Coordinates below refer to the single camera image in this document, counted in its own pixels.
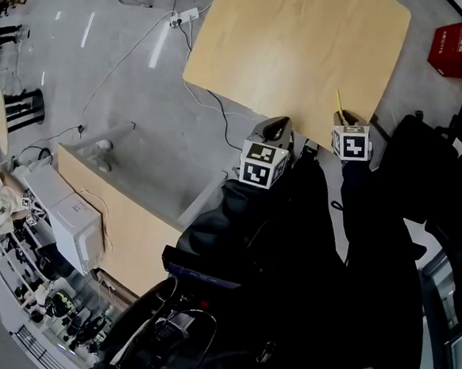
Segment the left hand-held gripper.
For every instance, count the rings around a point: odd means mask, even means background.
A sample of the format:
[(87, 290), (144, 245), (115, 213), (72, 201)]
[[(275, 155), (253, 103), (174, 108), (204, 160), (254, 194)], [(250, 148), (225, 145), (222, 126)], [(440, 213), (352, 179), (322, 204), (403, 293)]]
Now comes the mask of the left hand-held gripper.
[(292, 149), (289, 117), (273, 117), (256, 125), (244, 141), (239, 181), (270, 189), (283, 174)]

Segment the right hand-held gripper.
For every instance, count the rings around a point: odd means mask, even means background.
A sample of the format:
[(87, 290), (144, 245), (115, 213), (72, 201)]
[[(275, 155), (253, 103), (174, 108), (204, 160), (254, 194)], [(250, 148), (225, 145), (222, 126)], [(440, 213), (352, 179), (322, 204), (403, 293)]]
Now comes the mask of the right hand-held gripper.
[(370, 127), (360, 125), (360, 119), (352, 112), (342, 110), (333, 114), (333, 152), (343, 161), (368, 162), (372, 154)]

